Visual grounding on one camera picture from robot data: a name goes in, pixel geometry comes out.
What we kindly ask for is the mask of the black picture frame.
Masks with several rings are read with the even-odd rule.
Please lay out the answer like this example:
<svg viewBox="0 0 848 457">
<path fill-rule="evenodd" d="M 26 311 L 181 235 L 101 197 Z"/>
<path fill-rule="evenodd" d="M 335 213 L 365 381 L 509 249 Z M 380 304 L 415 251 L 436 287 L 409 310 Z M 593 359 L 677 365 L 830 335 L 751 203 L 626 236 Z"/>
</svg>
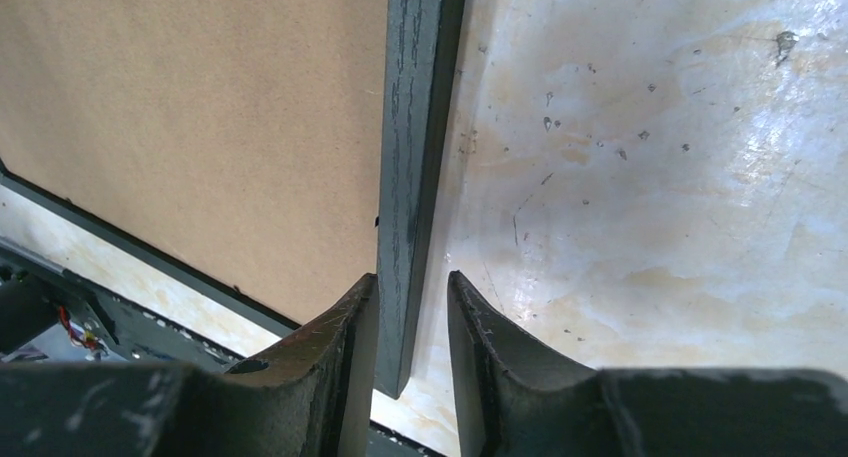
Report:
<svg viewBox="0 0 848 457">
<path fill-rule="evenodd" d="M 411 374 L 464 6 L 465 0 L 388 0 L 377 236 L 382 297 L 374 387 L 392 399 L 401 396 Z M 1 183 L 277 335 L 297 327 L 235 287 L 6 167 Z"/>
</svg>

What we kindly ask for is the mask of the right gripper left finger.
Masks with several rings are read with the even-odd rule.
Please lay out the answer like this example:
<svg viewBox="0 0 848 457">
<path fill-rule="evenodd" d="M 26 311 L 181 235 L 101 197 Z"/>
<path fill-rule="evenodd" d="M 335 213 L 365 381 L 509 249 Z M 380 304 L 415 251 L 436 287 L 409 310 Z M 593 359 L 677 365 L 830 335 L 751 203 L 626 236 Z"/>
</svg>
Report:
<svg viewBox="0 0 848 457">
<path fill-rule="evenodd" d="M 378 285 L 224 373 L 171 361 L 9 363 L 5 456 L 362 456 L 368 444 Z"/>
</svg>

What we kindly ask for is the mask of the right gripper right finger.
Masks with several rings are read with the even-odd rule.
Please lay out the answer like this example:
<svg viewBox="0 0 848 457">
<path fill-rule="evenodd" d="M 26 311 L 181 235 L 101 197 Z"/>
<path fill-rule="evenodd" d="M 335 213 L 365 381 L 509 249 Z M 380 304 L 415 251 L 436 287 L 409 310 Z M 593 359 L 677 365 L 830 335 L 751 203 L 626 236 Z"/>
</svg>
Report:
<svg viewBox="0 0 848 457">
<path fill-rule="evenodd" d="M 447 281 L 465 456 L 843 456 L 847 383 L 769 368 L 592 369 Z"/>
</svg>

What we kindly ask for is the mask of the brown cardboard backing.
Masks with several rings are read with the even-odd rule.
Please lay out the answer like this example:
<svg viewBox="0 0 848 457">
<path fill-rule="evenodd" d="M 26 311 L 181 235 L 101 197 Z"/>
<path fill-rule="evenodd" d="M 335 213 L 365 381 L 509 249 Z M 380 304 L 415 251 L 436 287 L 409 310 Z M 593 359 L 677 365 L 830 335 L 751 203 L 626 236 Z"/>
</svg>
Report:
<svg viewBox="0 0 848 457">
<path fill-rule="evenodd" d="M 16 176 L 292 320 L 376 267 L 387 0 L 1 0 Z"/>
</svg>

